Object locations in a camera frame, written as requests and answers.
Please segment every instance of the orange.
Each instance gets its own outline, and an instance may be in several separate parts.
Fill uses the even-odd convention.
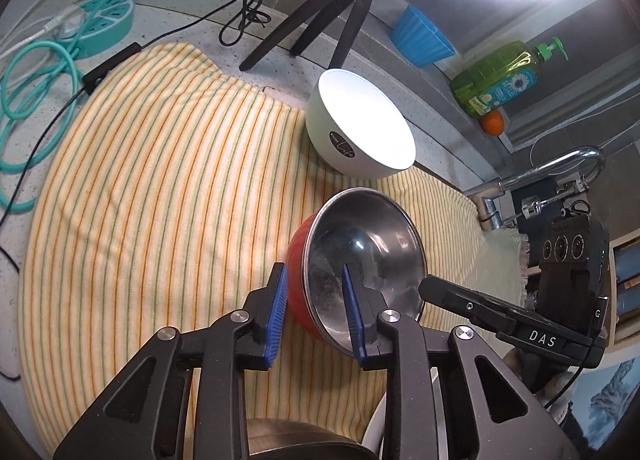
[[[498,110],[492,110],[480,117],[480,126],[485,133],[498,136],[504,131],[504,119]]]

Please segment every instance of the yellow striped towel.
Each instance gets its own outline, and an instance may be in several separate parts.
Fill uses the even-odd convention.
[[[91,96],[38,199],[21,278],[22,370],[50,451],[154,332],[203,328],[242,306],[302,220],[348,187],[407,210],[433,274],[520,300],[517,234],[487,237],[473,204],[420,170],[377,182],[338,174],[303,116],[186,43],[129,59]],[[433,306],[423,318],[447,330],[459,321]],[[287,315],[276,365],[247,375],[247,415],[357,440],[383,391],[383,374],[363,373]]]

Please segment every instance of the tripod leg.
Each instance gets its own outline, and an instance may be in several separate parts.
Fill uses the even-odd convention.
[[[341,68],[345,59],[349,55],[349,50],[369,13],[371,2],[373,0],[356,0],[351,9],[351,14],[347,23],[344,25],[342,35],[335,47],[334,56],[331,58],[329,68]]]
[[[291,55],[302,54],[306,47],[308,47],[333,20],[340,16],[340,14],[354,1],[355,0],[335,0],[333,3],[330,3],[323,10],[318,12],[313,21],[309,23],[309,26],[291,47]]]
[[[276,47],[279,42],[332,1],[333,0],[306,0],[305,3],[300,5],[286,20],[279,24],[273,32],[240,63],[240,70],[245,72],[253,68],[254,65],[266,56],[272,48]]]

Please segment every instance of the white bowl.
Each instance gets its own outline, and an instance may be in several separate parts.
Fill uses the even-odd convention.
[[[348,70],[325,71],[309,97],[306,130],[329,166],[354,178],[379,179],[415,161],[404,117],[373,84]]]
[[[444,421],[444,408],[442,406],[442,388],[438,379],[436,368],[431,369],[431,383],[433,384],[433,401],[436,410],[436,426],[438,437],[438,458],[447,460],[447,428]],[[380,399],[376,411],[373,412],[371,420],[362,437],[362,445],[373,451],[378,458],[382,458],[383,437],[385,435],[385,414],[386,414],[386,393]]]

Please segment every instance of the red bowl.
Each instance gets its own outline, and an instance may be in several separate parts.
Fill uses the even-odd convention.
[[[306,306],[305,292],[302,287],[302,255],[305,250],[306,238],[309,235],[311,225],[316,219],[317,214],[318,213],[312,214],[302,222],[302,225],[300,225],[293,235],[284,262],[287,265],[287,271],[289,273],[289,294],[287,301],[293,317],[300,326],[313,337],[324,340],[316,328],[313,319],[311,319],[311,314]]]

